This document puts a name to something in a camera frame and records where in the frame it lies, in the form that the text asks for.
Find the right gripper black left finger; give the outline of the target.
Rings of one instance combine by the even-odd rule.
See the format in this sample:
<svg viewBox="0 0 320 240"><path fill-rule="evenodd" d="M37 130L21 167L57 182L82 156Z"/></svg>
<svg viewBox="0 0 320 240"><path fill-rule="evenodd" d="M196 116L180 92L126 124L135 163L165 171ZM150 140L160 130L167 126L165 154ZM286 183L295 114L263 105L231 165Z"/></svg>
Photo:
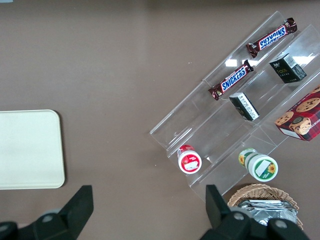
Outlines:
<svg viewBox="0 0 320 240"><path fill-rule="evenodd" d="M20 228L17 237L19 240L76 240L93 210L93 188L83 185L58 212L48 212Z"/></svg>

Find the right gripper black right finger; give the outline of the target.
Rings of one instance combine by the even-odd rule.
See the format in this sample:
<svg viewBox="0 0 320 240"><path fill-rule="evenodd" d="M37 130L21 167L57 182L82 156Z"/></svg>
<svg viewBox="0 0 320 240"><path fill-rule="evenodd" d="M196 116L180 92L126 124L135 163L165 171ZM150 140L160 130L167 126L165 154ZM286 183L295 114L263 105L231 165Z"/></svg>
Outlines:
<svg viewBox="0 0 320 240"><path fill-rule="evenodd" d="M206 186L205 208L211 229L202 240L248 240L251 232L250 218L239 211L231 211L217 187Z"/></svg>

